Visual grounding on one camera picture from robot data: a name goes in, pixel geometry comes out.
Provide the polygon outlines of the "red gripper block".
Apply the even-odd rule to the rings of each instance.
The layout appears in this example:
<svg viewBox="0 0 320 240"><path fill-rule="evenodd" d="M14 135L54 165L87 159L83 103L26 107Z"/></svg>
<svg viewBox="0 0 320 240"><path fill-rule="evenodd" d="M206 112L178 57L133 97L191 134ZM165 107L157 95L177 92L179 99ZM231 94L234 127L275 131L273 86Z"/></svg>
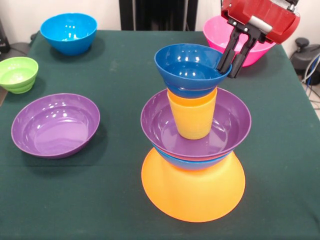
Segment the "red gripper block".
<svg viewBox="0 0 320 240"><path fill-rule="evenodd" d="M266 41L276 44L282 44L287 40L300 23L300 15L295 12L295 5L285 0L283 5L275 0L224 0L221 16L259 29L265 35ZM238 76L250 50L258 40L249 35L241 51L235 56L240 34L241 31L237 27L232 30L229 42L217 65L217 70L223 75L232 63L230 78Z"/></svg>

